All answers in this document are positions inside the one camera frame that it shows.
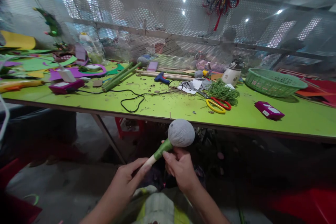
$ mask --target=white charger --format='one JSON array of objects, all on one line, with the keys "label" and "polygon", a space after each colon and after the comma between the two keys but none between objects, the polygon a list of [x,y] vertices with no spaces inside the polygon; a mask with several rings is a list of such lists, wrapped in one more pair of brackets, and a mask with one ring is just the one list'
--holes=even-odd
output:
[{"label": "white charger", "polygon": [[60,74],[60,76],[65,82],[75,82],[76,81],[72,72],[69,69],[65,69],[63,66],[60,66],[59,69],[57,69],[57,72]]}]

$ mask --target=power cord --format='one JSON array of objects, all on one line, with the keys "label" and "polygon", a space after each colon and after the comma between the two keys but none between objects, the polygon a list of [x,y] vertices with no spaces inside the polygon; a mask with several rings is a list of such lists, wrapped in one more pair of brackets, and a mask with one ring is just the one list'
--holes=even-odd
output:
[{"label": "power cord", "polygon": [[[53,61],[51,59],[45,59],[45,58],[40,58],[40,57],[35,57],[35,56],[20,56],[20,55],[18,55],[18,56],[13,56],[13,57],[6,58],[4,61],[2,61],[2,63],[0,64],[0,71],[3,68],[3,66],[5,65],[5,63],[8,60],[11,60],[13,58],[38,58],[40,60],[51,61],[53,63],[57,63],[59,65],[59,68],[61,70],[65,70],[64,67],[59,62]],[[2,127],[1,127],[1,130],[0,130],[0,149],[1,149],[2,138],[4,137],[4,134],[5,134],[5,131],[6,131],[6,127],[7,127],[9,118],[11,116],[10,115],[11,113],[10,113],[10,111],[9,111],[9,109],[8,109],[5,101],[4,101],[4,99],[2,98],[1,94],[0,94],[0,102],[3,104],[4,110],[5,110],[5,119],[4,119],[4,122],[2,123]]]},{"label": "power cord", "polygon": [[[174,81],[178,81],[178,82],[180,82],[181,83],[181,86],[182,86],[182,88],[183,88],[183,83],[181,82],[181,81],[179,81],[179,80],[172,80],[169,84],[168,84],[168,86],[170,86],[170,84],[172,83],[172,82],[174,82]],[[131,89],[125,89],[125,90],[110,90],[111,92],[126,92],[126,91],[130,91],[130,92],[132,92],[134,95],[136,95],[136,97],[133,97],[133,98],[129,98],[129,99],[124,99],[124,100],[121,100],[120,101],[120,104],[121,104],[121,106],[127,111],[127,112],[129,112],[129,113],[135,113],[136,111],[138,111],[138,109],[139,109],[139,107],[140,107],[140,104],[145,100],[145,95],[152,95],[152,96],[156,96],[156,95],[163,95],[163,94],[168,94],[168,93],[176,93],[176,92],[178,92],[178,91],[181,91],[182,90],[182,88],[181,89],[178,89],[178,90],[176,90],[176,91],[170,91],[170,92],[163,92],[163,93],[143,93],[143,94],[137,94],[137,93],[135,93],[133,90],[131,90]],[[102,94],[102,93],[105,93],[104,91],[103,92],[98,92],[98,93],[94,93],[94,92],[89,92],[89,91],[84,91],[84,90],[79,90],[79,89],[66,89],[66,91],[67,92],[84,92],[84,93],[91,93],[91,94]],[[129,110],[129,109],[127,109],[124,105],[123,105],[123,102],[124,101],[127,101],[127,100],[136,100],[136,99],[138,99],[139,97],[142,97],[142,99],[141,99],[141,101],[138,103],[138,106],[137,106],[137,108],[136,108],[136,110]]]}]

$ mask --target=table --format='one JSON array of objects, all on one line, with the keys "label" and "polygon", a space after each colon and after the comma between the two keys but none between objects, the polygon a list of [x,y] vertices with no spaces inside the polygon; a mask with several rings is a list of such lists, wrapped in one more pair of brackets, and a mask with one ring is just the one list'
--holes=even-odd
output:
[{"label": "table", "polygon": [[[112,64],[107,67],[111,70],[116,67]],[[81,90],[100,92],[101,88],[92,87],[93,80],[87,83],[89,88]],[[174,81],[171,86],[178,86]],[[154,82],[153,77],[131,75],[114,90],[131,89],[135,93],[167,92],[172,89],[165,84]],[[246,85],[237,86],[240,92],[238,106],[232,107],[226,114],[211,114],[205,99],[200,95],[190,95],[182,92],[164,95],[145,96],[136,113],[128,113],[120,104],[122,99],[135,97],[131,92],[107,92],[103,94],[73,93],[55,95],[47,85],[23,88],[20,91],[6,92],[2,96],[8,103],[38,106],[52,109],[69,110],[81,113],[90,113],[96,123],[105,133],[110,144],[119,158],[124,162],[111,135],[104,125],[101,115],[124,117],[129,119],[149,120],[170,123],[177,118],[190,121],[199,127],[231,130],[245,133],[270,133],[290,135],[302,140],[336,143],[336,109],[324,105],[311,103],[295,96],[275,98],[258,93]],[[137,107],[137,101],[126,101],[129,110]],[[254,103],[264,101],[285,114],[280,121],[266,119],[255,107]]]}]

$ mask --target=pink power bank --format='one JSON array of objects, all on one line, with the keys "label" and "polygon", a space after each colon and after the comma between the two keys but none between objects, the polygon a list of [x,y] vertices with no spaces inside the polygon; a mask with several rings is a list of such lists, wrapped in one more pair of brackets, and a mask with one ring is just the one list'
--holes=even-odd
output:
[{"label": "pink power bank", "polygon": [[54,85],[49,86],[52,92],[56,94],[65,95],[67,94],[68,88],[78,89],[83,87],[85,82],[82,79],[78,79],[75,82],[58,82]]},{"label": "pink power bank", "polygon": [[254,106],[268,119],[279,120],[285,116],[285,114],[281,113],[265,101],[258,101]]}]

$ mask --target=plastic basket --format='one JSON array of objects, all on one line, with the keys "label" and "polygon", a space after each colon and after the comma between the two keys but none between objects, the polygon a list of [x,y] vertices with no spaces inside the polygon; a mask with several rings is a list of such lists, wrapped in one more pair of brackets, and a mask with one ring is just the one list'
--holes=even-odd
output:
[{"label": "plastic basket", "polygon": [[308,87],[298,77],[266,69],[250,68],[245,84],[269,96],[287,97],[300,89]]}]

